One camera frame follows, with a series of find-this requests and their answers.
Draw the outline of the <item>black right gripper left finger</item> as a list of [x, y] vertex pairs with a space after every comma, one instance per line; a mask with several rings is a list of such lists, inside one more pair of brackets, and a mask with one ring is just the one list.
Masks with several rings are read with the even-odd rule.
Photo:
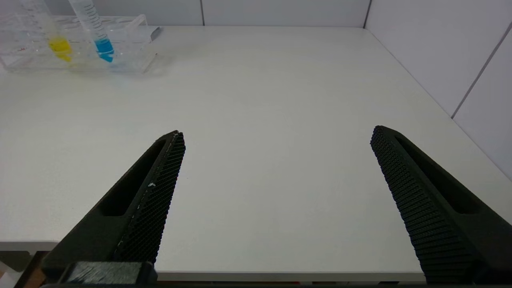
[[179, 131], [157, 139], [43, 261], [65, 268], [79, 261], [154, 264], [186, 145]]

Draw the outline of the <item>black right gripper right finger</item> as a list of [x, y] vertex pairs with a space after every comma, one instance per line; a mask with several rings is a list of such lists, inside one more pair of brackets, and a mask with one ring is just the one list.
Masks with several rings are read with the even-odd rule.
[[511, 224], [403, 134], [370, 146], [429, 285], [510, 285]]

